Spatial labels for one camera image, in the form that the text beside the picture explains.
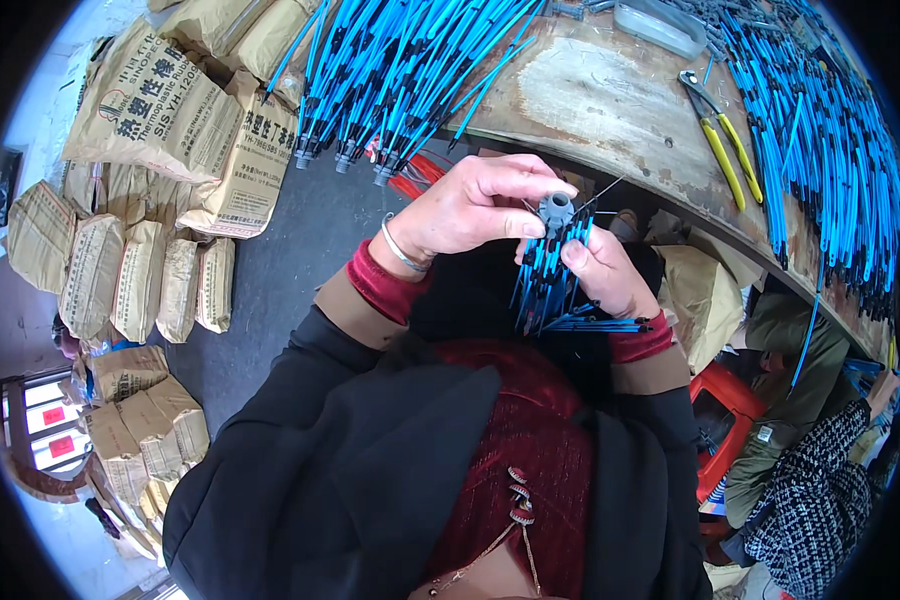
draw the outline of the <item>brown sleeve cuff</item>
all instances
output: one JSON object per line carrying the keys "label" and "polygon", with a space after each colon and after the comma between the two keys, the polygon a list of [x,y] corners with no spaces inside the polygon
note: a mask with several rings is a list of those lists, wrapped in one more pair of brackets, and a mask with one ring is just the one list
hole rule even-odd
{"label": "brown sleeve cuff", "polygon": [[690,385],[690,367],[678,344],[631,363],[610,365],[617,394],[652,396]]}
{"label": "brown sleeve cuff", "polygon": [[397,335],[408,329],[371,306],[350,283],[345,269],[338,270],[320,286],[313,303],[340,331],[376,351],[386,350]]}

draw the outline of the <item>woman's left hand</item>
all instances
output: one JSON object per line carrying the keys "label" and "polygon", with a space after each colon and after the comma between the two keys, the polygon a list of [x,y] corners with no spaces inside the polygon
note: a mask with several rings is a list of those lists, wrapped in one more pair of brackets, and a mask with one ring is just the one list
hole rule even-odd
{"label": "woman's left hand", "polygon": [[[428,265],[438,254],[463,253],[491,240],[543,237],[543,222],[520,199],[536,206],[554,192],[577,195],[577,189],[557,177],[539,156],[467,156],[400,211],[386,229],[407,258]],[[399,258],[394,256],[395,262],[386,257],[393,253],[382,235],[373,239],[370,253],[394,275],[419,279],[406,265],[399,268],[403,264]]]}

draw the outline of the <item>red sleeve cuff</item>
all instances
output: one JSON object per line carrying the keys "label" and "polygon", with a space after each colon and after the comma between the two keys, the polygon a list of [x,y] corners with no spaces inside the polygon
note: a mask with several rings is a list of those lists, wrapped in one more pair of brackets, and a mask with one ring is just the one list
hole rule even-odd
{"label": "red sleeve cuff", "polygon": [[394,277],[373,260],[370,246],[371,240],[360,243],[346,263],[346,277],[377,312],[405,326],[414,301],[430,287],[430,273],[415,283]]}
{"label": "red sleeve cuff", "polygon": [[647,325],[653,330],[644,333],[608,334],[615,364],[622,365],[650,358],[674,344],[674,331],[667,324],[667,318],[662,310]]}

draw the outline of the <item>hand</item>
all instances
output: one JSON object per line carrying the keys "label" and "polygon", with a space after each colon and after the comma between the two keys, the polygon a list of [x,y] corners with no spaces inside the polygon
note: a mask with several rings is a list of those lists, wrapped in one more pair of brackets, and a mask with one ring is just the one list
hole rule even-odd
{"label": "hand", "polygon": [[[535,207],[554,192],[577,195],[577,189],[558,178],[539,156],[467,156],[401,210],[386,229],[407,258],[426,265],[438,254],[463,253],[491,240],[543,237],[543,222],[520,199]],[[397,277],[411,281],[422,277],[393,255],[381,234],[370,243],[370,254]]]}
{"label": "hand", "polygon": [[866,395],[866,403],[870,407],[870,420],[873,421],[882,413],[890,402],[890,396],[900,387],[900,376],[892,368],[884,368],[876,376],[870,393]]}
{"label": "hand", "polygon": [[[526,243],[516,248],[516,263],[523,260]],[[660,314],[657,298],[647,286],[620,240],[606,229],[590,227],[584,246],[577,240],[563,245],[560,260],[579,279],[591,301],[600,301],[600,310],[616,319],[652,319]]]}

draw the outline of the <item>clear plastic container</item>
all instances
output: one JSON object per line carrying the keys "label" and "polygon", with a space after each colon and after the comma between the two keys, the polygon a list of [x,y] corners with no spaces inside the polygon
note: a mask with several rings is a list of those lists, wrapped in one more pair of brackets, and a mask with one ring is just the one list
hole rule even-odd
{"label": "clear plastic container", "polygon": [[618,0],[613,22],[622,32],[652,42],[688,61],[707,47],[704,24],[658,0]]}

